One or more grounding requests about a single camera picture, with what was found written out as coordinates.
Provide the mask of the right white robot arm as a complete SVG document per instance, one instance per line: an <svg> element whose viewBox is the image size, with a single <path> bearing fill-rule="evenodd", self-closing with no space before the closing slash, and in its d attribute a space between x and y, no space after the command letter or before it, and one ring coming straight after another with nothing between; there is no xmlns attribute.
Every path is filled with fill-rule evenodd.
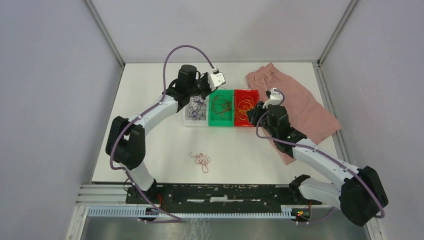
<svg viewBox="0 0 424 240"><path fill-rule="evenodd" d="M286 108L266 107L262 101L247 111L249 123L265 130L281 153L287 154L326 177L322 182L308 175L296 177L290 183L289 199L295 204L314 200L340 210L353 224L362 227L372 218L386 216L389 200L379 174L370 167L360 168L332 157L305 134L291 126Z"/></svg>

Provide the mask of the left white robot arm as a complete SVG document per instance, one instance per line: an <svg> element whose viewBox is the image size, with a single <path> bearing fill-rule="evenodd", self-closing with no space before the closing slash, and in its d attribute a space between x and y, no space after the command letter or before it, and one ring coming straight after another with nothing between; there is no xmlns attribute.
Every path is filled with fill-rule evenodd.
<svg viewBox="0 0 424 240"><path fill-rule="evenodd" d="M225 84L223 74L213 68L201 74L193 65L184 64L161 97L146 110L129 118L117 116L109 130L105 152L111 166L118 163L130 181L138 187L138 197L149 204L156 200L158 191L152 185L154 177L144 163L146 136L166 118L181 111L192 97L205 99Z"/></svg>

